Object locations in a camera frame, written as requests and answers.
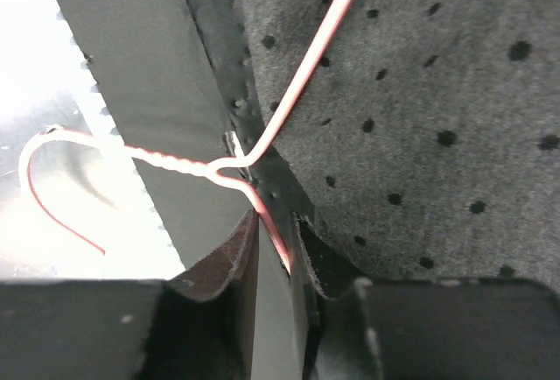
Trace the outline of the black dotted garment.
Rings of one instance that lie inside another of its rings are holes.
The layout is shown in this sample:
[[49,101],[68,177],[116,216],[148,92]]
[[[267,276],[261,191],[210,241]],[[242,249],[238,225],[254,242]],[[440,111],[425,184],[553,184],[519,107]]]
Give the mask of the black dotted garment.
[[353,0],[277,134],[376,278],[559,286],[559,0]]

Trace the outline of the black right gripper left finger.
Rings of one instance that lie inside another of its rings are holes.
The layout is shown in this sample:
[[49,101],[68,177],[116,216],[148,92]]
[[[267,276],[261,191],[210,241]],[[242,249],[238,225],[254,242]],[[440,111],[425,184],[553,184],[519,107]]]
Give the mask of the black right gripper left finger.
[[140,378],[249,379],[258,261],[259,218],[250,209],[224,243],[164,284]]

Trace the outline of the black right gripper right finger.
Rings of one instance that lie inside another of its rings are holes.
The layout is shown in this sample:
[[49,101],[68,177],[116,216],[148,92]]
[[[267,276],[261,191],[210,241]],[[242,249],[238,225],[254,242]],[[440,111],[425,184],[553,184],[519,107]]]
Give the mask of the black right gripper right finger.
[[363,300],[365,273],[324,243],[303,216],[290,215],[290,288],[303,379],[375,379]]

